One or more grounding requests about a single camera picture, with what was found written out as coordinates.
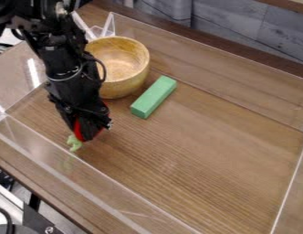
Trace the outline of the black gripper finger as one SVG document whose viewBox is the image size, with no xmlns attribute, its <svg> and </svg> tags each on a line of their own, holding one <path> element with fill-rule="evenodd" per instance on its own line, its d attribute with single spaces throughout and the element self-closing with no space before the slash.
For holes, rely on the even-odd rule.
<svg viewBox="0 0 303 234">
<path fill-rule="evenodd" d="M 104 129 L 112 126 L 112 119 L 108 115 L 89 115 L 79 117 L 79 140 L 91 141 Z"/>
<path fill-rule="evenodd" d="M 72 133 L 76 132 L 76 119 L 77 119 L 77 115 L 75 113 L 68 113 L 64 110 L 60 110 L 60 116 L 65 122 L 65 125 L 68 127 L 68 129 L 71 130 Z"/>
</svg>

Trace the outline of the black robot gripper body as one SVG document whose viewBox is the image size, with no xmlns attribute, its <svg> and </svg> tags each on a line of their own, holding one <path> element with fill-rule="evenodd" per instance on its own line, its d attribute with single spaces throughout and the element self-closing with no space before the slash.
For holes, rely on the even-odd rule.
<svg viewBox="0 0 303 234">
<path fill-rule="evenodd" d="M 103 62 L 96 58 L 81 58 L 72 63 L 61 59 L 44 62 L 49 83 L 45 90 L 59 114 L 60 110 L 64 110 L 75 113 L 77 118 L 109 115 L 108 106 L 99 95 L 107 76 L 99 75 L 97 64 L 103 66 Z"/>
</svg>

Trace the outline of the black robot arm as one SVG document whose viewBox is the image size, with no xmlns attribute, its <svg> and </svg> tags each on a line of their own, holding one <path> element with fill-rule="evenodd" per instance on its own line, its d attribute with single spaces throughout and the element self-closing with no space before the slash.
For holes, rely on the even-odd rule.
<svg viewBox="0 0 303 234">
<path fill-rule="evenodd" d="M 45 91 L 76 138 L 91 141 L 112 124 L 100 98 L 108 71 L 103 61 L 85 50 L 85 31 L 72 12 L 79 0 L 0 0 L 0 36 L 11 29 L 45 70 Z"/>
</svg>

